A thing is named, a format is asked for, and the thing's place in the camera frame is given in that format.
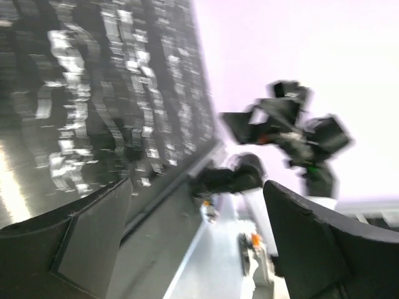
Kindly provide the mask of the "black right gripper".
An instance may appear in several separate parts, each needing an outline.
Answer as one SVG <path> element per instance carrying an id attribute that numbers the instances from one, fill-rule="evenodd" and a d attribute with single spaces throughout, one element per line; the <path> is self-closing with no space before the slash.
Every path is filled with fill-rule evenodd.
<path id="1" fill-rule="evenodd" d="M 273 98 L 263 98 L 253 110 L 267 115 L 266 121 L 250 124 L 253 114 L 248 112 L 223 112 L 225 122 L 234 139 L 241 145 L 280 146 L 290 156 L 310 156 L 303 129 L 298 127 L 300 113 L 311 95 L 311 89 L 298 81 L 279 80 L 270 84 Z"/>

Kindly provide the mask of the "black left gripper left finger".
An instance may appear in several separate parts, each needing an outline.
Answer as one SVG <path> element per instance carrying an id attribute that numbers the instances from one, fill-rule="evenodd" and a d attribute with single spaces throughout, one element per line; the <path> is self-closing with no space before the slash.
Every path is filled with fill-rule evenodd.
<path id="1" fill-rule="evenodd" d="M 132 195 L 129 179 L 1 229 L 1 298 L 105 298 Z"/>

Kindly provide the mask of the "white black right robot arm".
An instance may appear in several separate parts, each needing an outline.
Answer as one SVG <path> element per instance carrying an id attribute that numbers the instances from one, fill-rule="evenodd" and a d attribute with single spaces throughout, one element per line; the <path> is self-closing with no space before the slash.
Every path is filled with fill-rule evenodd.
<path id="1" fill-rule="evenodd" d="M 257 99 L 244 112 L 224 112 L 221 119 L 240 145 L 275 145 L 288 156 L 287 168 L 302 168 L 305 194 L 311 198 L 334 198 L 336 179 L 328 164 L 351 137 L 336 115 L 311 118 L 299 125 L 310 89 L 298 81 L 280 80 L 270 85 L 272 98 Z M 212 206 L 213 194 L 258 189 L 266 172 L 260 158 L 240 154 L 233 168 L 205 169 L 190 181 L 195 199 Z"/>

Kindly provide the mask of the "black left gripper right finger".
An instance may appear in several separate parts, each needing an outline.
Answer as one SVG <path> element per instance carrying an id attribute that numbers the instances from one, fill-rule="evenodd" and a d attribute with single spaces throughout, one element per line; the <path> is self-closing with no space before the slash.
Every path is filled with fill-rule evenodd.
<path id="1" fill-rule="evenodd" d="M 398 298 L 398 233 L 344 216 L 275 181 L 263 187 L 291 298 Z"/>

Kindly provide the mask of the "black marbled table mat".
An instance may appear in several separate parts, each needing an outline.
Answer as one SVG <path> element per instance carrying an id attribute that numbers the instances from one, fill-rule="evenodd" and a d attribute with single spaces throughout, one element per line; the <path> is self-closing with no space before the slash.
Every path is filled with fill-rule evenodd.
<path id="1" fill-rule="evenodd" d="M 190 1 L 1 2 L 1 226 L 123 178 L 128 218 L 216 145 Z"/>

